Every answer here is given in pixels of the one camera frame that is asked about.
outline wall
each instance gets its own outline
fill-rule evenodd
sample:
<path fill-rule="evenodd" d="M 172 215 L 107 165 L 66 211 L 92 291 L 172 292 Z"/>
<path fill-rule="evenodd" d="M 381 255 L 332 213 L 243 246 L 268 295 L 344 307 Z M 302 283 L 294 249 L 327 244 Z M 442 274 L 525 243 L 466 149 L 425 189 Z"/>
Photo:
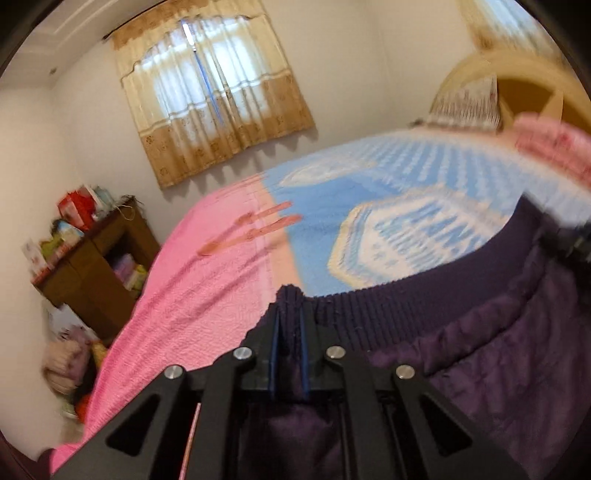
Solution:
<path fill-rule="evenodd" d="M 366 0 L 379 27 L 396 125 L 424 117 L 447 74 L 475 52 L 456 0 Z"/>
<path fill-rule="evenodd" d="M 48 236 L 56 202 L 79 184 L 48 89 L 0 89 L 0 429 L 37 455 L 59 442 L 59 403 L 41 377 L 41 296 L 21 246 Z"/>
<path fill-rule="evenodd" d="M 54 87 L 64 133 L 86 181 L 145 203 L 159 241 L 203 195 L 283 161 L 393 124 L 383 52 L 363 0 L 264 0 L 317 125 L 268 142 L 161 192 L 118 82 L 110 44 L 85 54 Z"/>

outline bed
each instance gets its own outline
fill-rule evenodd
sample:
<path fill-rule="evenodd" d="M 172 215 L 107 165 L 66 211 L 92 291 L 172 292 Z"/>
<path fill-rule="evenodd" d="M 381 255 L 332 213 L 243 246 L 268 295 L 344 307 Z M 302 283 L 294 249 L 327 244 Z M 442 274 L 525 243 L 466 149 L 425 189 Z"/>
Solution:
<path fill-rule="evenodd" d="M 387 132 L 282 164 L 195 205 L 163 246 L 111 347 L 83 440 L 167 365 L 203 367 L 238 345 L 281 285 L 325 296 L 453 261 L 495 235 L 523 192 L 565 223 L 588 220 L 588 189 L 519 153 L 511 132 L 525 111 L 560 111 L 591 132 L 580 83 L 544 60 L 493 51 L 458 65 L 438 95 L 491 72 L 500 134 Z M 53 469 L 78 447 L 58 448 Z"/>

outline screw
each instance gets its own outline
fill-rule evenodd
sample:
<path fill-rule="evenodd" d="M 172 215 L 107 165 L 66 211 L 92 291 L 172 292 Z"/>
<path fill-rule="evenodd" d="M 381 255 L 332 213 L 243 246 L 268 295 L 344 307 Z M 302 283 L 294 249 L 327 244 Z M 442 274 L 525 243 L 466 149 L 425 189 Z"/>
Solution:
<path fill-rule="evenodd" d="M 170 365 L 164 371 L 164 376 L 169 380 L 174 380 L 175 378 L 180 377 L 183 374 L 183 367 L 180 365 Z"/>
<path fill-rule="evenodd" d="M 240 346 L 234 350 L 234 358 L 237 360 L 248 360 L 252 357 L 252 350 L 247 346 Z"/>
<path fill-rule="evenodd" d="M 399 365 L 396 369 L 396 375 L 402 380 L 410 380 L 414 377 L 414 368 L 410 365 Z"/>
<path fill-rule="evenodd" d="M 339 360 L 340 358 L 343 358 L 345 353 L 347 353 L 346 350 L 339 345 L 333 345 L 326 349 L 326 356 L 328 358 L 332 358 L 332 360 Z"/>

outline curtain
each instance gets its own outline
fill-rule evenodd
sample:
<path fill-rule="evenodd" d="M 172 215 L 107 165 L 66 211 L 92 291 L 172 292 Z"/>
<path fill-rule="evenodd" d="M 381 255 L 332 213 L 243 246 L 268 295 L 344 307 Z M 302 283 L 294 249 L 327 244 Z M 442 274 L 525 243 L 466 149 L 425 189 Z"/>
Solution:
<path fill-rule="evenodd" d="M 458 3 L 478 49 L 528 50 L 568 66 L 552 37 L 516 0 L 458 0 Z"/>
<path fill-rule="evenodd" d="M 259 0 L 169 0 L 116 31 L 113 46 L 161 188 L 314 127 Z"/>

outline purple jacket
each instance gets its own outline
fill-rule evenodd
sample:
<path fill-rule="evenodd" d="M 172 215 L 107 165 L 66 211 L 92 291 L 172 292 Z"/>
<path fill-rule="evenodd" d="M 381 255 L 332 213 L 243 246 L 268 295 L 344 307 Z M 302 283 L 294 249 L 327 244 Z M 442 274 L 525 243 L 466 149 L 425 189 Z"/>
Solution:
<path fill-rule="evenodd" d="M 560 477 L 591 441 L 591 310 L 574 274 L 538 244 L 555 228 L 523 198 L 499 234 L 451 264 L 321 298 L 283 287 L 280 388 L 301 394 L 298 313 L 310 302 L 348 350 L 421 371 L 532 480 Z M 240 478 L 342 478 L 330 407 L 253 406 L 242 440 Z"/>

